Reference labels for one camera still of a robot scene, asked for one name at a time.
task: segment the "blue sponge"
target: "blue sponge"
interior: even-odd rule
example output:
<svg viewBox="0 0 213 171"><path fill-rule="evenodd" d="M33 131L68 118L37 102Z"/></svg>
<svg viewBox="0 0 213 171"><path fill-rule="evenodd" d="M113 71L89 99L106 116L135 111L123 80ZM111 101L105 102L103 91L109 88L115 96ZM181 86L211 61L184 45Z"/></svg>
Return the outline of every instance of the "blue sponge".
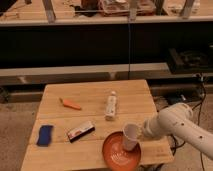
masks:
<svg viewBox="0 0 213 171"><path fill-rule="evenodd" d="M39 130L38 146L48 146L51 142L52 125L42 125Z"/></svg>

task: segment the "floor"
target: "floor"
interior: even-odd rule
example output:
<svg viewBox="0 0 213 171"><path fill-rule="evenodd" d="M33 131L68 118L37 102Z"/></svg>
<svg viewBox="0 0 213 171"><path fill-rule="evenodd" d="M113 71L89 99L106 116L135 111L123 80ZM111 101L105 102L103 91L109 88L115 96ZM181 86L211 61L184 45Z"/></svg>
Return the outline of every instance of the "floor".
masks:
<svg viewBox="0 0 213 171"><path fill-rule="evenodd" d="M166 105L163 98L154 98L157 109ZM205 100L201 126L213 133L213 94ZM18 171L21 168L27 142L36 117L39 102L0 104L0 171ZM213 162L204 156L206 171L213 170ZM178 149L173 163L162 171L201 171L199 152L186 144Z"/></svg>

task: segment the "food package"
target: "food package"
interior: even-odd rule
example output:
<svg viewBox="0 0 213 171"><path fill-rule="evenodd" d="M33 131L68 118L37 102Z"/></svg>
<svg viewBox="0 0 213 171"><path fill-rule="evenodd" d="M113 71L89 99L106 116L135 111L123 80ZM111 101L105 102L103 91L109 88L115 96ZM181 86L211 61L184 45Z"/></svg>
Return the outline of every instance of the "food package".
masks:
<svg viewBox="0 0 213 171"><path fill-rule="evenodd" d="M129 14L127 0L99 0L99 10L104 16L123 16ZM154 15L156 7L151 0L139 0L137 15Z"/></svg>

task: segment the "small box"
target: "small box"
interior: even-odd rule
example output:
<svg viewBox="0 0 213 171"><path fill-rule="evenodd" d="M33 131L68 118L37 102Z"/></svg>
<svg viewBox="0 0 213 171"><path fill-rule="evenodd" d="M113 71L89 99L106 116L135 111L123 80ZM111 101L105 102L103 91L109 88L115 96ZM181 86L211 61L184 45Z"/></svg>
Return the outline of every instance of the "small box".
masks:
<svg viewBox="0 0 213 171"><path fill-rule="evenodd" d="M92 132L95 130L94 125L91 121L84 122L83 124L79 125L78 127L70 130L67 135L70 142L74 142L75 140L81 138L82 136Z"/></svg>

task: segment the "orange plate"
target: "orange plate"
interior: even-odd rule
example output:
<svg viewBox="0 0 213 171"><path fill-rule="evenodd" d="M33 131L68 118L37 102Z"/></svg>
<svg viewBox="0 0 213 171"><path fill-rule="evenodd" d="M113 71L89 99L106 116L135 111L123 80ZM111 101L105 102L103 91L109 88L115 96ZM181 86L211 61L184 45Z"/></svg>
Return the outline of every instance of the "orange plate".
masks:
<svg viewBox="0 0 213 171"><path fill-rule="evenodd" d="M104 141L102 153L108 167L113 171L132 171L141 160L140 145L127 152L122 147L123 133L114 132Z"/></svg>

